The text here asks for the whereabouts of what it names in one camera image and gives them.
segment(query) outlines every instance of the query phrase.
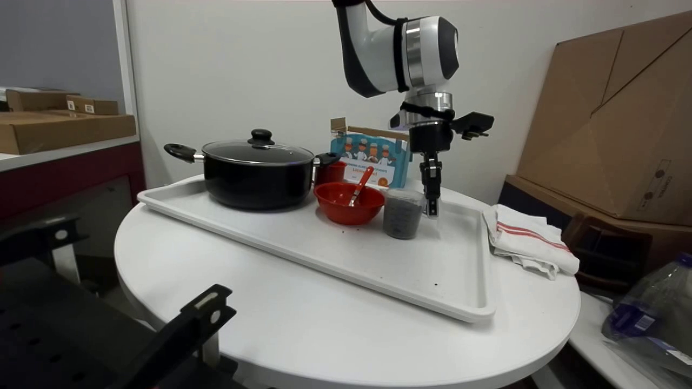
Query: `white cloth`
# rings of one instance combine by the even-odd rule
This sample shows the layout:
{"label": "white cloth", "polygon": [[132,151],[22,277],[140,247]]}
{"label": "white cloth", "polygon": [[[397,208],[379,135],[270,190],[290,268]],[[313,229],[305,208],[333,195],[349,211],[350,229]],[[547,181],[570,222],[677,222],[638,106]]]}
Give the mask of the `white cloth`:
{"label": "white cloth", "polygon": [[494,206],[485,220],[492,230],[492,249],[521,268],[538,270],[554,278],[559,271],[578,275],[579,260],[564,247],[560,229],[543,216],[528,216],[507,206]]}

